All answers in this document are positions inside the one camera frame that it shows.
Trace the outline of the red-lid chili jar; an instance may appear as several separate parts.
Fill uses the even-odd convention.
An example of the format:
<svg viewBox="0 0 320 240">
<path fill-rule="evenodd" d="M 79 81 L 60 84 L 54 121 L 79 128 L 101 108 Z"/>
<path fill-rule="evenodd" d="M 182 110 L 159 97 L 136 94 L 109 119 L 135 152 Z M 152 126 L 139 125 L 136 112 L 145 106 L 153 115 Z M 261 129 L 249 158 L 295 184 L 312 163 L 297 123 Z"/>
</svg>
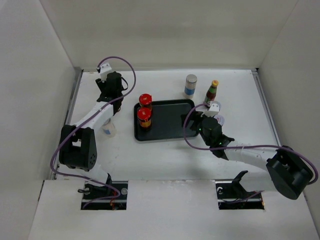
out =
<svg viewBox="0 0 320 240">
<path fill-rule="evenodd" d="M 139 104 L 142 108 L 147 108 L 152 111 L 152 96 L 148 93 L 143 93 L 138 98 Z"/>
<path fill-rule="evenodd" d="M 143 130 L 148 130 L 151 128 L 152 125 L 152 112 L 149 108 L 146 107 L 140 107 L 137 110 L 137 118 L 139 121 L 139 126 L 143 129 Z"/>
</svg>

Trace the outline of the red-lid chili jar front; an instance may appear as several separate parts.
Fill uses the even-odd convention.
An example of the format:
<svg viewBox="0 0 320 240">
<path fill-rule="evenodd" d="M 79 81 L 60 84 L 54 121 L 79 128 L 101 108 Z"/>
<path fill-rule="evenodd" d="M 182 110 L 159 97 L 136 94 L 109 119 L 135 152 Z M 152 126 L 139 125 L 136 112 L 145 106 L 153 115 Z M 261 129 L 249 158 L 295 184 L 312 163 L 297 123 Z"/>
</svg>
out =
<svg viewBox="0 0 320 240">
<path fill-rule="evenodd" d="M 140 107 L 137 110 L 137 118 L 139 121 L 139 126 L 143 129 L 143 130 L 148 130 L 151 128 L 152 125 L 152 112 L 149 108 L 146 107 Z"/>
</svg>

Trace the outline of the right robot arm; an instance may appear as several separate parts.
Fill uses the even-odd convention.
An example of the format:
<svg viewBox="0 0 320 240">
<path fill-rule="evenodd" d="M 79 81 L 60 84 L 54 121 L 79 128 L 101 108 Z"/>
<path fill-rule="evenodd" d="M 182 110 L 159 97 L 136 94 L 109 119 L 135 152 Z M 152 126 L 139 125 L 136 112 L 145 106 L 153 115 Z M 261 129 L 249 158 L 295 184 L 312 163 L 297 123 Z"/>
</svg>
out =
<svg viewBox="0 0 320 240">
<path fill-rule="evenodd" d="M 319 173 L 315 166 L 300 153 L 288 146 L 247 145 L 228 137 L 222 125 L 213 116 L 201 112 L 189 112 L 181 116 L 185 128 L 192 121 L 191 130 L 200 134 L 206 151 L 226 161 L 242 162 L 263 170 L 258 176 L 242 171 L 233 180 L 232 192 L 238 198 L 245 197 L 250 188 L 278 191 L 284 197 L 296 200 L 308 185 L 314 184 Z"/>
</svg>

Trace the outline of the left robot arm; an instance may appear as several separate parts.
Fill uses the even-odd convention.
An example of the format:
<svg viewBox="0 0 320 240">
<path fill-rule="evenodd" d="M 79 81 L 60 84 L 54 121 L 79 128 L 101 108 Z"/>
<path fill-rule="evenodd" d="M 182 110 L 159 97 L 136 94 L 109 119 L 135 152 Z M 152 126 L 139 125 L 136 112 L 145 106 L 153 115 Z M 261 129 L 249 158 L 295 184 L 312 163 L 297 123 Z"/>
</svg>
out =
<svg viewBox="0 0 320 240">
<path fill-rule="evenodd" d="M 100 199 L 108 199 L 112 195 L 110 175 L 97 163 L 98 152 L 96 134 L 102 126 L 111 123 L 111 118 L 120 110 L 125 88 L 122 75 L 116 71 L 108 73 L 106 80 L 95 80 L 101 94 L 93 109 L 74 125 L 64 125 L 60 142 L 81 126 L 65 142 L 59 150 L 59 163 L 75 169 L 81 176 L 100 182 L 95 193 Z"/>
</svg>

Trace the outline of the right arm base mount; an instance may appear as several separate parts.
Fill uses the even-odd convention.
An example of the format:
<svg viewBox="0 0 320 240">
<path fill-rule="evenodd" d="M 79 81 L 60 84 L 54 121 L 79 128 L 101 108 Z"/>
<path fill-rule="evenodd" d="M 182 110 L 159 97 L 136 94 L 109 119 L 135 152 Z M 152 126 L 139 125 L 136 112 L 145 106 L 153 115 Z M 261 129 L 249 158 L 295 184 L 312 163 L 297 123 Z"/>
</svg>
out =
<svg viewBox="0 0 320 240">
<path fill-rule="evenodd" d="M 219 210 L 264 210 L 262 191 L 246 191 L 241 185 L 242 178 L 248 173 L 241 171 L 233 179 L 215 182 Z"/>
</svg>

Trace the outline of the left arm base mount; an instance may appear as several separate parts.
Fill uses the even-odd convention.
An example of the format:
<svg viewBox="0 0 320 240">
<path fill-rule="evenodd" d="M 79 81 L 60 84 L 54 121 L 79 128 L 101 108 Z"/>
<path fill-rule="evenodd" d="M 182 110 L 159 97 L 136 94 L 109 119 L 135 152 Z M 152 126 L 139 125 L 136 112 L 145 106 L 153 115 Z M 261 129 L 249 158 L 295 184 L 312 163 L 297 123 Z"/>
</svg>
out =
<svg viewBox="0 0 320 240">
<path fill-rule="evenodd" d="M 118 197 L 115 197 L 118 193 L 113 189 L 85 182 L 84 187 L 77 190 L 82 194 L 81 210 L 126 210 L 129 183 L 113 181 L 110 185 L 120 192 Z"/>
</svg>

